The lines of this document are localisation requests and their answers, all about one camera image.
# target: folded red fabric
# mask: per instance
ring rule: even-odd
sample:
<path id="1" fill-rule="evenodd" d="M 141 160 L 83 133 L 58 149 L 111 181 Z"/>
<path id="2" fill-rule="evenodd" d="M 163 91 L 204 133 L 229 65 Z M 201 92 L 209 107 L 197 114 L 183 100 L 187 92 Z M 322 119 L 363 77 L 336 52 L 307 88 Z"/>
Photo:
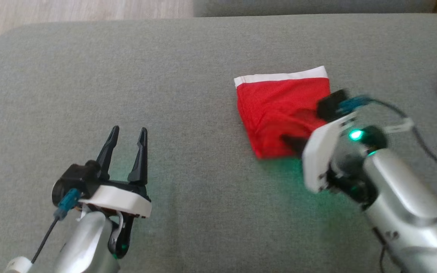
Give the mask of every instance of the folded red fabric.
<path id="1" fill-rule="evenodd" d="M 281 137 L 309 138 L 325 124 L 317 102 L 330 95 L 323 66 L 291 74 L 260 74 L 234 79 L 237 107 L 258 158 L 294 155 Z"/>

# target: green led light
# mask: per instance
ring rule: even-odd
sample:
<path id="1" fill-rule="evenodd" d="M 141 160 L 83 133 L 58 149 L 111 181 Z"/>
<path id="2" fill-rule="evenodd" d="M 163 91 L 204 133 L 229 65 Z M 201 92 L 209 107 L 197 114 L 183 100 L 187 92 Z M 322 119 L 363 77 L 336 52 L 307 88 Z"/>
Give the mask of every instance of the green led light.
<path id="1" fill-rule="evenodd" d="M 361 131 L 361 130 L 353 130 L 353 131 L 350 132 L 349 137 L 352 140 L 357 141 L 357 140 L 362 138 L 363 134 L 364 134 L 364 132 Z"/>

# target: wooden floor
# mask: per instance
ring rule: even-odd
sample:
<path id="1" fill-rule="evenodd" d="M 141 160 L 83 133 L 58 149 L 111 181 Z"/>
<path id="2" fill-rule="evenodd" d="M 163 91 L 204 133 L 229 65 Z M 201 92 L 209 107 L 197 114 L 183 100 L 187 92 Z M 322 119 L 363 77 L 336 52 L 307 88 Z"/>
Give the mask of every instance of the wooden floor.
<path id="1" fill-rule="evenodd" d="M 0 0 L 0 35 L 40 22 L 192 16 L 192 0 Z"/>

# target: gray fabric surface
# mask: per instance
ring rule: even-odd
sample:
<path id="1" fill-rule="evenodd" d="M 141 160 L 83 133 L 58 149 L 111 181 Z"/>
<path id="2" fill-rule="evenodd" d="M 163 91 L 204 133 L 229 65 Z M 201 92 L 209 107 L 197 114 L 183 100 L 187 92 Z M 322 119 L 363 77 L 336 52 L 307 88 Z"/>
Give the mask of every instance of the gray fabric surface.
<path id="1" fill-rule="evenodd" d="M 332 90 L 404 109 L 437 154 L 437 14 L 60 23 L 4 34 L 0 271 L 33 256 L 52 221 L 54 182 L 95 158 L 117 124 L 111 176 L 126 179 L 146 126 L 153 200 L 123 273 L 377 272 L 380 245 L 357 206 L 308 192 L 296 160 L 258 161 L 236 110 L 234 77 L 320 65 Z M 361 116 L 398 121 L 377 107 Z M 414 138 L 391 144 L 437 193 L 437 166 Z M 76 216 L 56 226 L 35 272 L 51 272 Z"/>
<path id="2" fill-rule="evenodd" d="M 426 13 L 435 0 L 193 0 L 195 17 L 324 13 Z"/>

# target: white stripe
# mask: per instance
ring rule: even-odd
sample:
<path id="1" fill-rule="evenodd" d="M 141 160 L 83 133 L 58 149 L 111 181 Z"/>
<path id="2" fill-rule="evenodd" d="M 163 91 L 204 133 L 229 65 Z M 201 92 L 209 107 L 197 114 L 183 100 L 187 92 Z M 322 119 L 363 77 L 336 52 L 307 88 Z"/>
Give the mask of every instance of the white stripe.
<path id="1" fill-rule="evenodd" d="M 308 78 L 327 78 L 326 69 L 324 66 L 316 67 L 306 71 L 296 73 L 280 73 L 280 74 L 255 74 L 248 76 L 241 76 L 234 79 L 236 88 L 243 83 L 260 83 L 269 81 L 284 81 L 284 80 L 300 80 Z"/>

